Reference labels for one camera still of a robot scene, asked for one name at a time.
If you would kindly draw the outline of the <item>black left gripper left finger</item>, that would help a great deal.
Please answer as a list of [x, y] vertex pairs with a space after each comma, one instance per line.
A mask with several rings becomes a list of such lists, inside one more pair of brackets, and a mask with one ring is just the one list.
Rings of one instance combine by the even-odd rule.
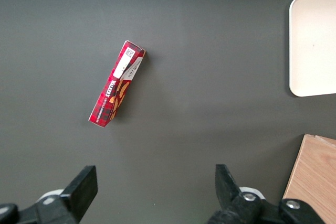
[[85, 166], [64, 189], [45, 193], [26, 209], [1, 204], [1, 223], [80, 223], [97, 192], [96, 167]]

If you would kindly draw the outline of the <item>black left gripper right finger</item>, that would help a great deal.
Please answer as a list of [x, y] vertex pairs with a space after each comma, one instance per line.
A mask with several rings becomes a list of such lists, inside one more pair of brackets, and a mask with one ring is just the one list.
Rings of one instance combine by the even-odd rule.
[[216, 165], [215, 189], [221, 210], [207, 223], [324, 223], [302, 200], [286, 198], [273, 205], [260, 191], [239, 187], [225, 164]]

